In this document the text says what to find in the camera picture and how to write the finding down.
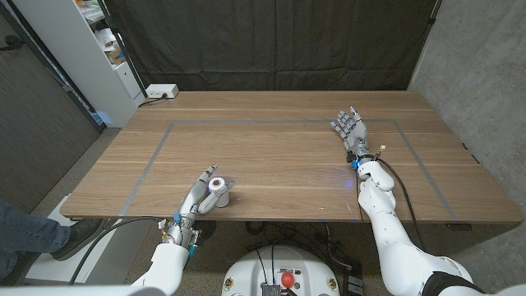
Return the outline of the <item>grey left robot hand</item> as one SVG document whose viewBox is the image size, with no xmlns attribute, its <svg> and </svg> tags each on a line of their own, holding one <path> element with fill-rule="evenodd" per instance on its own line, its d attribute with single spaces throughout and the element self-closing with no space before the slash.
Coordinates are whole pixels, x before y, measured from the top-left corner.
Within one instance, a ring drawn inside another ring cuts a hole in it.
<svg viewBox="0 0 526 296">
<path fill-rule="evenodd" d="M 182 199 L 178 210 L 173 214 L 173 222 L 163 231 L 162 242 L 171 243 L 191 250 L 200 240 L 201 230 L 193 229 L 198 215 L 205 215 L 215 207 L 225 207 L 229 203 L 229 190 L 234 185 L 221 177 L 213 178 L 217 164 L 206 169 L 190 187 Z"/>
</svg>

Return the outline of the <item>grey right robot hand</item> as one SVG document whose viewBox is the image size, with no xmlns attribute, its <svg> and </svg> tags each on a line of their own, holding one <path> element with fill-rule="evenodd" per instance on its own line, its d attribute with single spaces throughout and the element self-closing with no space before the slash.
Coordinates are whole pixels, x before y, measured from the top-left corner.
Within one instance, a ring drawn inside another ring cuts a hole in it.
<svg viewBox="0 0 526 296">
<path fill-rule="evenodd" d="M 361 115 L 351 105 L 350 114 L 340 111 L 330 125 L 342 138 L 347 151 L 346 160 L 354 169 L 372 159 L 367 142 L 367 126 Z"/>
</svg>

